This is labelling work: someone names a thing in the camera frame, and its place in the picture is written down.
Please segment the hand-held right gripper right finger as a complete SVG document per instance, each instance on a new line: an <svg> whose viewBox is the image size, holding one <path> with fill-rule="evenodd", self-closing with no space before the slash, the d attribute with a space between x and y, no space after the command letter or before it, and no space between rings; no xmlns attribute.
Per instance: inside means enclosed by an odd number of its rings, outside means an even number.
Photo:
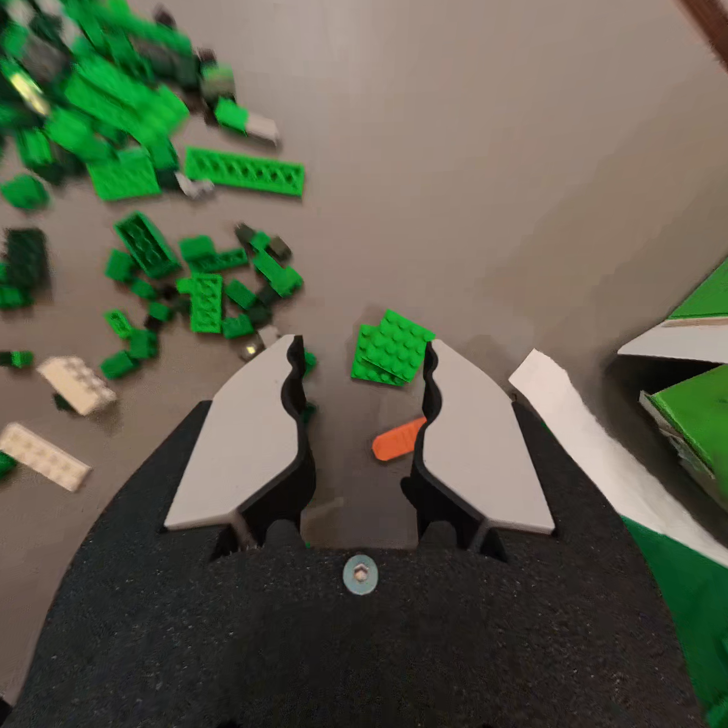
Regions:
<svg viewBox="0 0 728 728"><path fill-rule="evenodd" d="M438 522L464 550L486 550L496 529L552 536L555 520L511 397L440 339L427 344L423 379L425 423L401 483L419 539Z"/></svg>

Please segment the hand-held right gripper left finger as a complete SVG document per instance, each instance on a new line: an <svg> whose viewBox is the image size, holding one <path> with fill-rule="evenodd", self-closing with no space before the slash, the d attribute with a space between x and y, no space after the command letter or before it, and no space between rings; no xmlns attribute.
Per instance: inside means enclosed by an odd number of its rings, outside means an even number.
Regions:
<svg viewBox="0 0 728 728"><path fill-rule="evenodd" d="M282 336L211 401L164 527L231 526L263 544L269 526L300 524L316 488L304 412L304 340Z"/></svg>

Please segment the bright green square plate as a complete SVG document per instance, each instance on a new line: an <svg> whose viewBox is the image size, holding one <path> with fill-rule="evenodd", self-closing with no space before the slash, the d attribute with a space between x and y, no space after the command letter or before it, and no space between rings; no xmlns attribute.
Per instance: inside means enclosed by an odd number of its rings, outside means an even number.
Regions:
<svg viewBox="0 0 728 728"><path fill-rule="evenodd" d="M364 354L370 339L373 336L375 327L362 324L359 326L358 338L355 344L354 357L351 364L351 378L369 381L374 384L386 384L394 387L403 387L407 384L402 378L396 377L385 369L368 361Z"/></svg>
<svg viewBox="0 0 728 728"><path fill-rule="evenodd" d="M370 327L360 357L369 367L387 374L387 382L409 384L424 362L429 342L435 333L402 314L387 309L380 323Z"/></svg>

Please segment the pile of green toy bricks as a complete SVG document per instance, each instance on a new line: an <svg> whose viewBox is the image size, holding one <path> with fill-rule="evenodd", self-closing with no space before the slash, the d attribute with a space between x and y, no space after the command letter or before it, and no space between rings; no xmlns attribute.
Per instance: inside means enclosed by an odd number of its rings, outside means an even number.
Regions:
<svg viewBox="0 0 728 728"><path fill-rule="evenodd" d="M57 5L53 12L44 2L2 2L2 152L13 141L23 168L2 177L2 202L14 211L47 212L53 191L83 180L108 206L162 195L203 200L185 196L174 177L195 146L176 143L193 116L277 148L245 134L255 112L238 102L232 68L214 50L195 48L165 8L145 19L127 2ZM103 313L120 349L87 366L107 385L155 359L160 330L178 317L197 336L248 340L241 357L252 359L279 336L276 307L285 310L304 289L289 245L246 223L234 227L228 248L207 234L173 244L142 211L124 213L111 229L104 278L134 296L145 317L135 324L123 309ZM2 350L2 368L40 363L32 351Z"/></svg>

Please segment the grey desk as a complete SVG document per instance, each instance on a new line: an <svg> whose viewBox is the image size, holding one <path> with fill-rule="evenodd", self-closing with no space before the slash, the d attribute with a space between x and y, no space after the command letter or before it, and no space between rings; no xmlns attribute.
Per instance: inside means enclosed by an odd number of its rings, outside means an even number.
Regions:
<svg viewBox="0 0 728 728"><path fill-rule="evenodd" d="M303 290L276 307L318 364L314 516L330 548L414 543L414 511L375 435L416 417L422 382L350 378L361 324L393 309L500 387L532 349L604 428L726 541L726 517L670 463L614 353L726 255L726 72L675 2L129 2L165 7L273 119L302 202L220 188L105 205L86 180L49 210L2 202L2 229L48 238L50 289L2 314L2 350L97 365L119 350L104 312L145 306L104 277L115 221L141 210L177 248L221 249L245 222L279 235Z"/></svg>

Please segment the orange brick separator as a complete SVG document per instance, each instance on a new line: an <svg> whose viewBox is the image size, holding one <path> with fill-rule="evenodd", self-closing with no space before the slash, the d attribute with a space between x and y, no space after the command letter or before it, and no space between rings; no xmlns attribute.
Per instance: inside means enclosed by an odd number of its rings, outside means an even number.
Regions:
<svg viewBox="0 0 728 728"><path fill-rule="evenodd" d="M391 461L412 453L416 439L427 418L420 416L405 424L377 435L371 445L371 451L378 461Z"/></svg>

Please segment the white studded toy plate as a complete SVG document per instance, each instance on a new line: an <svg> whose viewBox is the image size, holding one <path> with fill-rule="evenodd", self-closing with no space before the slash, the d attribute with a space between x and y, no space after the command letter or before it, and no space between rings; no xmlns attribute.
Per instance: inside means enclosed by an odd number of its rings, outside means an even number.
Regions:
<svg viewBox="0 0 728 728"><path fill-rule="evenodd" d="M69 492L75 492L92 468L19 423L1 433L1 451Z"/></svg>

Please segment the green cardboard toy box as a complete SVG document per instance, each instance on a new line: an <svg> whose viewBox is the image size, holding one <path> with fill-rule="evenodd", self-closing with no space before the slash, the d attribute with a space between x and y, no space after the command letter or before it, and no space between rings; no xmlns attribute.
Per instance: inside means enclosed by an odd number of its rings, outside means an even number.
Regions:
<svg viewBox="0 0 728 728"><path fill-rule="evenodd" d="M617 357L680 366L639 404L709 505L726 513L727 260ZM569 375L532 350L509 383L619 513L666 602L707 726L727 724L727 550L687 506L606 434Z"/></svg>

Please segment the long green holed plate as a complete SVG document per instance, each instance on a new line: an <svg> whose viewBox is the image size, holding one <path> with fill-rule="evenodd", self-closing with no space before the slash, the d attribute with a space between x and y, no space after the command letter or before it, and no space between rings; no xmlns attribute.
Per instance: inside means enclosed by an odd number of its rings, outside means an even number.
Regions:
<svg viewBox="0 0 728 728"><path fill-rule="evenodd" d="M299 199L304 194L305 168L297 162L187 146L184 174L190 180L208 180L215 186Z"/></svg>

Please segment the white angled toy brick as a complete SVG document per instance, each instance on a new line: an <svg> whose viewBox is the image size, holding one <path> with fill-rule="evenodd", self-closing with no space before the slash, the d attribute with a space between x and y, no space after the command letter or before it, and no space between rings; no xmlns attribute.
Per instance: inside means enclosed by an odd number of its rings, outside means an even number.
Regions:
<svg viewBox="0 0 728 728"><path fill-rule="evenodd" d="M254 140L273 145L279 145L281 135L278 125L272 119L260 114L249 113L245 122L245 134Z"/></svg>

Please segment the light grey bracket piece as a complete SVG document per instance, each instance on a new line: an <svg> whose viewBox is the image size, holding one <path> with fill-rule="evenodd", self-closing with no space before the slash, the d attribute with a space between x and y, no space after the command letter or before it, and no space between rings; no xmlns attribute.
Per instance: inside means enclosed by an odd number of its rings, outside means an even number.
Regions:
<svg viewBox="0 0 728 728"><path fill-rule="evenodd" d="M215 191L215 185L209 179L192 180L180 171L175 171L174 177L180 191L189 199L205 199Z"/></svg>

